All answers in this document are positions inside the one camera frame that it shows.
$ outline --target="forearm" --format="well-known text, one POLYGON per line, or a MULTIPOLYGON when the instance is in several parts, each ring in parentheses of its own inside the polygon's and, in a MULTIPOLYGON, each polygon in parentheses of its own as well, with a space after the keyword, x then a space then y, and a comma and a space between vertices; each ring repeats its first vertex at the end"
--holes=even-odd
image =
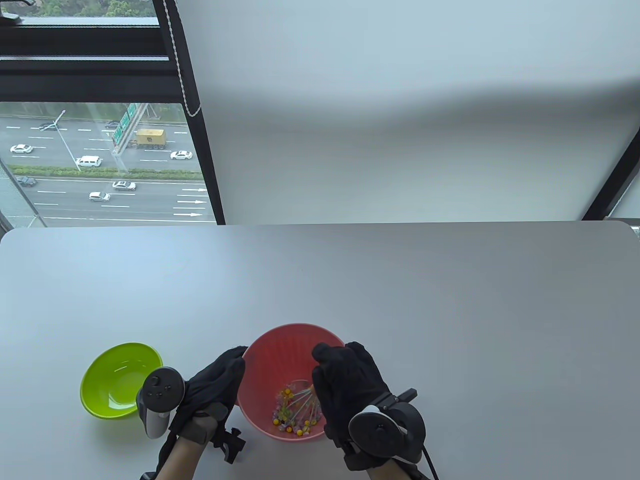
POLYGON ((409 480, 403 469, 394 460, 389 460, 382 467, 367 470, 371 480, 409 480))
POLYGON ((205 446, 178 438, 156 480, 191 480, 205 446))

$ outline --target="street lamp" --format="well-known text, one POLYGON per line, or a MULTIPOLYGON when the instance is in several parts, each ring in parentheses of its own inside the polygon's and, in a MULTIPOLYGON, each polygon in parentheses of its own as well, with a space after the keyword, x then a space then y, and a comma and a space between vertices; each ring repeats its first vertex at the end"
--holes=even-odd
POLYGON ((62 136, 62 132, 58 128, 58 120, 60 120, 60 118, 65 114, 66 111, 67 110, 63 110, 62 112, 60 112, 60 115, 58 115, 58 117, 53 121, 53 125, 55 126, 56 130, 58 131, 58 135, 60 135, 60 139, 62 140, 62 143, 65 144, 65 147, 67 148, 67 152, 69 152, 69 155, 71 156, 71 160, 73 160, 73 163, 76 166, 76 168, 78 169, 78 171, 81 172, 82 170, 80 169, 80 166, 76 162, 76 158, 74 157, 73 153, 71 153, 71 148, 69 148, 69 146, 67 145, 67 142, 65 141, 65 138, 62 136))

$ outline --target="road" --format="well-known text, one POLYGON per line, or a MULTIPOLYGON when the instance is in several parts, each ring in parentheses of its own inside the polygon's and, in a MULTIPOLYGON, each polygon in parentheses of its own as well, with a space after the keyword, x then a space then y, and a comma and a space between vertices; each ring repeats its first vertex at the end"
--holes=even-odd
POLYGON ((24 192, 48 227, 216 223, 203 182, 141 180, 135 191, 125 192, 104 180, 37 179, 24 192), (92 202, 93 191, 111 193, 111 200, 92 202))
MULTIPOLYGON (((38 125, 50 119, 0 117, 0 159, 5 164, 66 166, 75 164, 65 148, 60 134, 56 131, 38 130, 38 125), (35 147, 30 154, 12 154, 9 148, 24 143, 35 147)), ((111 157, 113 142, 112 130, 104 128, 105 122, 65 120, 59 122, 60 133, 64 136, 75 158, 83 155, 97 155, 102 158, 104 167, 116 168, 111 157)), ((146 150, 127 148, 122 161, 127 168, 151 168, 153 170, 200 170, 195 148, 188 127, 169 125, 146 125, 140 123, 137 128, 164 129, 167 136, 166 150, 146 150), (193 152, 191 160, 171 160, 171 152, 188 150, 193 152)))

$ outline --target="white car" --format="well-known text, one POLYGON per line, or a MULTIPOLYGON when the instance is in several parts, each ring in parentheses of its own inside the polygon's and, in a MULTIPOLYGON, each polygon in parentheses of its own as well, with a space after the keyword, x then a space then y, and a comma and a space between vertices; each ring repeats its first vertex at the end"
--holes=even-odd
POLYGON ((127 182, 125 180, 118 180, 114 182, 112 187, 116 190, 135 190, 136 183, 135 182, 127 182))
POLYGON ((9 151, 12 154, 30 154, 33 151, 33 147, 31 145, 21 143, 20 145, 12 146, 9 148, 9 151))
POLYGON ((187 150, 171 152, 171 160, 191 160, 192 158, 193 158, 193 153, 187 152, 187 150))
POLYGON ((110 194, 101 191, 92 191, 89 194, 89 200, 92 202, 108 202, 110 198, 110 194))

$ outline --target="red bowl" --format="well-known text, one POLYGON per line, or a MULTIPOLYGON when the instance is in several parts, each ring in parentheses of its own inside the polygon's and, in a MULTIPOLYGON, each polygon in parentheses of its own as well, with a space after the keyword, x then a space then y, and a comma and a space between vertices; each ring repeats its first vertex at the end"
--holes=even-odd
POLYGON ((291 323, 268 331, 244 353, 246 370, 237 403, 251 425, 271 438, 301 442, 324 435, 324 417, 307 436, 281 432, 273 424, 276 398, 286 385, 305 380, 312 383, 311 372, 317 362, 311 351, 320 342, 344 346, 334 334, 308 323, 291 323))

